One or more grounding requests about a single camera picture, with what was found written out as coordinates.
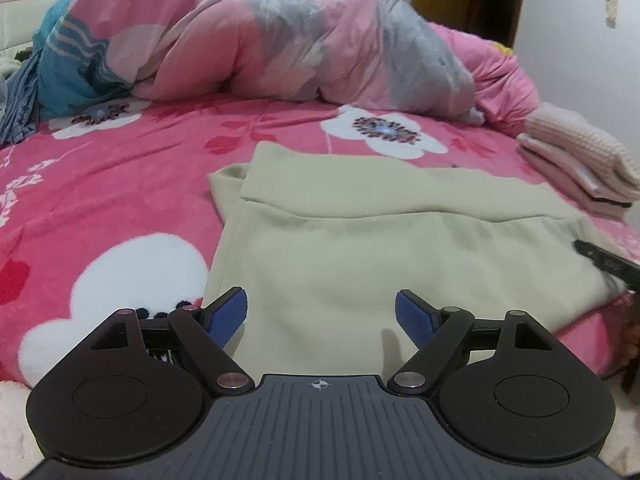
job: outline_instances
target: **gray ribbed plate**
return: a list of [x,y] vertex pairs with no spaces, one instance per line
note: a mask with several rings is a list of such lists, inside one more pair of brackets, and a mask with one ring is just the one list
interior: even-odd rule
[[29,480],[609,480],[596,458],[553,468],[494,462],[453,439],[420,399],[375,377],[267,376],[217,400],[179,446],[111,470],[45,461]]

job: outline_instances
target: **folded beige garment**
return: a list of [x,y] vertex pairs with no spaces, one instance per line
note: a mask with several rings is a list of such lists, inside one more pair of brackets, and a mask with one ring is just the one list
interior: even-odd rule
[[415,352],[394,315],[403,288],[477,317],[527,310],[551,330],[623,290],[572,241],[616,247],[547,184],[267,142],[209,181],[225,227],[204,302],[246,289],[226,350],[256,380],[388,377]]
[[599,216],[613,218],[614,220],[623,220],[625,214],[629,211],[629,208],[615,205],[611,202],[596,202],[563,170],[542,156],[530,152],[527,148],[521,146],[518,148],[518,152],[537,172],[544,175],[558,190],[572,200],[575,200],[585,211]]
[[594,198],[603,198],[620,203],[634,202],[640,199],[640,189],[626,193],[626,195],[613,191],[593,171],[562,148],[534,139],[529,134],[520,134],[518,142],[524,148],[542,156],[561,171],[564,171],[569,178],[578,183],[585,193]]
[[542,103],[527,117],[526,132],[569,152],[614,191],[626,196],[640,190],[640,170],[625,145],[580,114]]

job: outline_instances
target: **white wall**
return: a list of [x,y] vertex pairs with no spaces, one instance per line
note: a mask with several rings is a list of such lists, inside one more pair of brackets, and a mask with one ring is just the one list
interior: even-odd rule
[[[640,163],[640,0],[524,0],[515,50],[543,100],[580,112]],[[640,226],[640,208],[630,222]]]

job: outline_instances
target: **pink bedspread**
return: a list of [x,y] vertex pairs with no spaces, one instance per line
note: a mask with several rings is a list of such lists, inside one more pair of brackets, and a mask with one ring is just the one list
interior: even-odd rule
[[[131,99],[53,120],[0,152],[0,379],[37,382],[116,308],[199,298],[222,231],[205,176],[248,162],[260,140],[543,181],[496,131],[318,102]],[[635,232],[595,222],[640,256]],[[562,340],[601,372],[619,325],[610,306]]]

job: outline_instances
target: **rumpled comforter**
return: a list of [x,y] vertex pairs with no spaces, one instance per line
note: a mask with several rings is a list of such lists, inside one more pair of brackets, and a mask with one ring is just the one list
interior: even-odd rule
[[484,121],[471,74],[404,0],[76,0],[38,76],[43,116],[224,89]]

